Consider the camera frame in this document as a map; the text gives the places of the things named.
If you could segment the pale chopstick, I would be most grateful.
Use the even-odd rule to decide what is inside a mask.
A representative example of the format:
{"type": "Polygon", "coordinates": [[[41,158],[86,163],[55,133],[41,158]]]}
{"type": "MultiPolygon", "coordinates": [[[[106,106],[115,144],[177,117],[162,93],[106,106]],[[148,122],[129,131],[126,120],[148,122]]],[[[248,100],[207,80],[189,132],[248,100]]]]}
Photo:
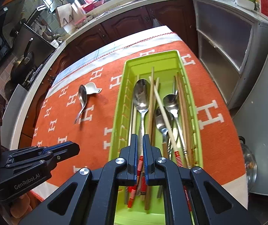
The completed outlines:
{"type": "MultiPolygon", "coordinates": [[[[136,119],[137,119],[137,110],[134,105],[134,101],[132,101],[132,116],[131,116],[131,132],[130,132],[130,137],[132,134],[135,133],[136,130],[136,119]]],[[[128,188],[128,194],[130,195],[129,200],[128,200],[128,208],[131,208],[133,205],[134,198],[132,198],[132,191],[134,189],[134,186],[131,186],[128,188]]]]}

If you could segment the brown wooden chopstick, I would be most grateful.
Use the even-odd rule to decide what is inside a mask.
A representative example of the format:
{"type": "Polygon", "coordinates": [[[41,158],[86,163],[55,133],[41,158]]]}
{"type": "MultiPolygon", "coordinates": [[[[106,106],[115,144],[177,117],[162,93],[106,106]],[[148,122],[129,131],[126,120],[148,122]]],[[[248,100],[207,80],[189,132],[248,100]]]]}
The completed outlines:
{"type": "Polygon", "coordinates": [[[185,146],[186,151],[188,155],[188,162],[187,166],[189,168],[192,168],[194,166],[194,155],[191,148],[191,132],[190,132],[190,123],[189,123],[189,117],[187,112],[187,106],[186,106],[186,100],[184,98],[184,88],[181,83],[181,75],[179,72],[176,73],[176,83],[177,88],[179,90],[179,97],[180,97],[180,111],[181,111],[181,118],[182,118],[182,127],[184,132],[184,140],[185,140],[185,146]]]}

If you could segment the light bamboo chopstick red end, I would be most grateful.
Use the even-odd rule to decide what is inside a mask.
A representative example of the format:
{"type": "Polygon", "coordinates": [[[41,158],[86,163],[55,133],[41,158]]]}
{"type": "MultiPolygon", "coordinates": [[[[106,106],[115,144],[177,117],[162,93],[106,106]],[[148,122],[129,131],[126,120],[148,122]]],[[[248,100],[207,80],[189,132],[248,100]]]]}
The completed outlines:
{"type": "Polygon", "coordinates": [[[174,149],[175,161],[177,163],[177,166],[183,167],[181,156],[179,154],[178,148],[176,147],[175,138],[173,137],[173,130],[172,130],[172,127],[170,125],[170,117],[168,115],[168,112],[165,110],[165,107],[163,106],[163,103],[162,103],[162,100],[160,99],[160,96],[159,96],[159,93],[158,93],[156,85],[159,85],[159,78],[157,78],[155,86],[154,86],[154,100],[155,100],[154,121],[155,121],[155,110],[156,110],[157,107],[159,107],[160,110],[161,110],[161,114],[163,116],[165,125],[166,125],[167,130],[168,130],[168,135],[169,135],[170,140],[171,140],[172,149],[174,149]]]}

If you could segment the steel fork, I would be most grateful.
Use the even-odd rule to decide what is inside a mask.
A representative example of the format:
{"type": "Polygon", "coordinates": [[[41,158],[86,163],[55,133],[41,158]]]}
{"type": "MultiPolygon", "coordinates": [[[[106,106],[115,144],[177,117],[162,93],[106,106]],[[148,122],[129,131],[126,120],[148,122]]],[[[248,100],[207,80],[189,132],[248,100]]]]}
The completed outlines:
{"type": "Polygon", "coordinates": [[[161,110],[159,107],[157,107],[155,110],[155,123],[156,123],[157,129],[162,134],[163,156],[171,160],[172,159],[172,144],[171,144],[171,140],[168,135],[168,130],[165,125],[165,122],[164,122],[164,119],[163,119],[163,116],[161,114],[161,110]]]}

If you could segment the dark steel spoon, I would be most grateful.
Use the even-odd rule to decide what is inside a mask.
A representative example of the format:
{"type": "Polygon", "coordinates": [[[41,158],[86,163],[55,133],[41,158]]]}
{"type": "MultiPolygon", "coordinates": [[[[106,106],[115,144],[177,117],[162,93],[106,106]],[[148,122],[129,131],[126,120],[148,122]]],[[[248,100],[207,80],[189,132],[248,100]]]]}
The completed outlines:
{"type": "Polygon", "coordinates": [[[79,118],[80,118],[80,116],[81,116],[82,112],[84,111],[85,106],[87,104],[88,96],[87,96],[87,90],[86,90],[84,85],[79,86],[78,99],[79,99],[80,104],[81,104],[81,109],[80,109],[74,123],[77,123],[77,121],[79,120],[79,118]]]}

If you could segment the white ceramic spoon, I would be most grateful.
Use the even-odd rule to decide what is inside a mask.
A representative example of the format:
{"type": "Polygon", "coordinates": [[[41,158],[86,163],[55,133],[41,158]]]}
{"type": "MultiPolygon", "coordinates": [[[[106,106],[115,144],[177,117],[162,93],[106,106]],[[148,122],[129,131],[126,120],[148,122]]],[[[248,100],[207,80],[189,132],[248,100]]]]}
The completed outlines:
{"type": "Polygon", "coordinates": [[[87,95],[99,94],[102,88],[98,88],[94,82],[89,82],[85,85],[87,95]]]}

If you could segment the large steel spoon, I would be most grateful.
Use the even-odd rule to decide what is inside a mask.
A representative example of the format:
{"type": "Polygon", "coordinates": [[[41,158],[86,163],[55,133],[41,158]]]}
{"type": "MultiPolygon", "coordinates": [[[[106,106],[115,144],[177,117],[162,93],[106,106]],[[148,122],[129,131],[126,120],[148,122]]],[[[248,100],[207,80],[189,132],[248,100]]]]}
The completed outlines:
{"type": "Polygon", "coordinates": [[[133,103],[140,114],[138,130],[138,155],[143,155],[143,136],[145,134],[145,115],[149,111],[150,83],[146,79],[139,79],[133,89],[133,103]]]}

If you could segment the green plastic utensil tray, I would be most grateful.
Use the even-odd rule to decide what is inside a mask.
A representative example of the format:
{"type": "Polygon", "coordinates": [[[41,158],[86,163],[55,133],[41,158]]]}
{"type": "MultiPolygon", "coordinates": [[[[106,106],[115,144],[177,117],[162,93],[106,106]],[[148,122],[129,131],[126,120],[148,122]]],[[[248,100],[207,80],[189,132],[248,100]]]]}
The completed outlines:
{"type": "MultiPolygon", "coordinates": [[[[203,166],[202,143],[193,93],[184,68],[184,60],[178,50],[137,57],[128,60],[124,64],[123,79],[117,97],[108,159],[116,159],[119,156],[120,150],[128,145],[133,88],[137,78],[148,79],[151,73],[154,73],[155,78],[158,78],[160,81],[158,93],[161,98],[172,91],[172,82],[175,74],[180,73],[182,75],[187,111],[191,119],[191,150],[194,155],[194,164],[203,166]]],[[[118,191],[115,223],[164,224],[164,202],[163,199],[156,198],[157,191],[158,187],[154,186],[152,188],[151,207],[150,210],[146,211],[144,209],[144,202],[140,199],[135,199],[133,207],[128,208],[124,203],[125,187],[121,186],[118,191]]]]}

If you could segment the orange H-pattern blanket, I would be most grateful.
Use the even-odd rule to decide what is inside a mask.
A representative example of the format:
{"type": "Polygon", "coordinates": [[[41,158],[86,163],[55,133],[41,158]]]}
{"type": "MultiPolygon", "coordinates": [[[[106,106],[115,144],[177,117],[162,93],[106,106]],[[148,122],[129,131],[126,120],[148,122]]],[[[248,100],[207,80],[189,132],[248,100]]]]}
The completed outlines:
{"type": "Polygon", "coordinates": [[[61,72],[47,93],[35,126],[35,146],[76,142],[80,153],[59,163],[47,182],[32,190],[46,199],[78,169],[97,169],[108,160],[114,111],[124,63],[132,58],[178,50],[192,88],[200,127],[204,169],[242,205],[248,204],[243,154],[230,113],[209,74],[180,37],[166,26],[132,34],[80,59],[61,72]],[[80,85],[102,88],[88,100],[77,123],[80,85]]]}

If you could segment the grey cabinet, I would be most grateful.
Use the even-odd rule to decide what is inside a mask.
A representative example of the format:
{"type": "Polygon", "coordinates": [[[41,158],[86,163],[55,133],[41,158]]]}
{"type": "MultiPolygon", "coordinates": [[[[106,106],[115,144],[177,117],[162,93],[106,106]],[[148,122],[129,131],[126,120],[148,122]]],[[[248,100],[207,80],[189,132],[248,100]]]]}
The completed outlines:
{"type": "Polygon", "coordinates": [[[193,0],[199,59],[228,109],[240,107],[268,54],[268,20],[230,1],[193,0]]]}

